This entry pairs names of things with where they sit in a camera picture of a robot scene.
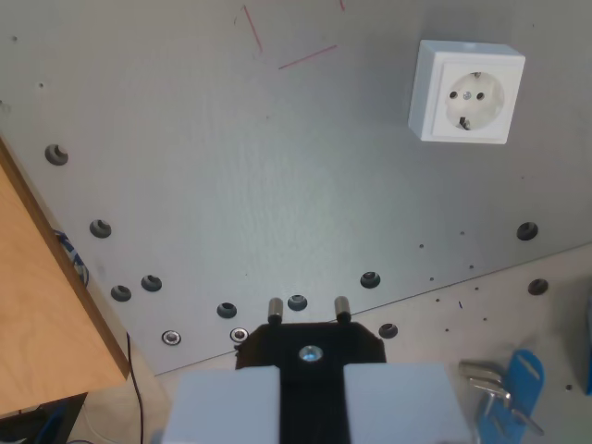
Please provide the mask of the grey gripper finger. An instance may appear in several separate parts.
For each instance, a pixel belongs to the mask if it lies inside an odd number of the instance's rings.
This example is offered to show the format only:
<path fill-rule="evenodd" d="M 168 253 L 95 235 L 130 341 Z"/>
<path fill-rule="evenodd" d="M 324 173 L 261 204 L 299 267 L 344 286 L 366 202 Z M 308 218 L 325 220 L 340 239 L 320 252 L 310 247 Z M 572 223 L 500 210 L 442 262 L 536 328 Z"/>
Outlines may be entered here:
<path fill-rule="evenodd" d="M 470 443 L 472 431 L 442 364 L 348 364 L 352 443 Z"/>
<path fill-rule="evenodd" d="M 280 372 L 275 366 L 198 370 L 183 376 L 165 443 L 278 443 Z"/>

